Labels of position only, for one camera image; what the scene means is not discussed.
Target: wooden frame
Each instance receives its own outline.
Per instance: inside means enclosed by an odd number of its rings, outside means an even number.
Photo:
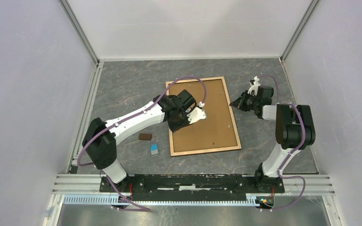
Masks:
[[[224,93],[228,102],[228,105],[230,105],[230,97],[228,95],[227,86],[225,84],[225,78],[224,77],[213,77],[213,78],[204,78],[201,79],[202,81],[210,81],[210,80],[222,80],[222,84],[224,87]],[[181,80],[176,82],[177,83],[185,83],[185,82],[197,82],[195,79],[191,80]],[[168,87],[172,83],[172,81],[166,82],[166,87]],[[230,111],[231,116],[231,123],[234,129],[237,145],[236,146],[230,146],[230,147],[222,147],[222,148],[210,148],[210,149],[203,149],[203,150],[195,150],[195,151],[185,151],[185,152],[174,152],[174,145],[173,145],[173,133],[171,130],[169,130],[169,136],[170,136],[170,153],[171,156],[181,156],[181,155],[190,155],[190,154],[202,154],[202,153],[214,153],[214,152],[223,152],[223,151],[233,151],[233,150],[240,150],[241,149],[241,142],[238,135],[237,126],[235,123],[234,113],[231,106],[228,106],[228,109]]]

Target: corkboard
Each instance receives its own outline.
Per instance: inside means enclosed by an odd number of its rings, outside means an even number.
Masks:
[[[202,79],[207,97],[203,109],[207,118],[176,132],[170,130],[171,156],[240,150],[241,142],[224,77]],[[170,87],[167,95],[177,95],[186,89],[199,103],[203,99],[202,84],[182,80]]]

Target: blue and white eraser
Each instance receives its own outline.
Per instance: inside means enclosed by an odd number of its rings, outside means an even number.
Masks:
[[[150,147],[150,154],[152,156],[159,155],[159,151],[157,150],[157,144],[152,144],[152,146]]]

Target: gray marble tabletop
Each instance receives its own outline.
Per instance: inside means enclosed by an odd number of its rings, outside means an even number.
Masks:
[[[152,100],[165,89],[166,81],[187,75],[200,78],[224,76],[230,100],[233,101],[249,88],[254,76],[270,74],[280,86],[280,101],[292,101],[287,78],[278,59],[210,59],[105,62],[91,119],[113,119],[132,112]],[[262,85],[274,87],[271,78],[261,78]],[[275,122],[258,119],[253,112],[234,110],[242,149],[221,153],[189,156],[170,156],[167,123],[150,126],[141,133],[153,135],[151,141],[138,140],[138,133],[117,145],[117,158],[129,174],[164,173],[254,173],[259,164],[270,155],[275,141]],[[152,156],[150,147],[156,143],[158,156]],[[88,156],[82,162],[90,161]],[[297,154],[286,167],[286,173],[315,173],[309,148]],[[96,174],[93,167],[79,168],[78,173]]]

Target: black mounting plate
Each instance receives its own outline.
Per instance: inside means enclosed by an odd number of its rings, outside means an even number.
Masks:
[[[128,193],[132,187],[134,201],[245,201],[247,193],[270,194],[272,187],[275,193],[285,192],[282,179],[257,186],[253,175],[243,174],[135,174],[117,186]],[[99,191],[115,192],[106,177],[102,177]]]

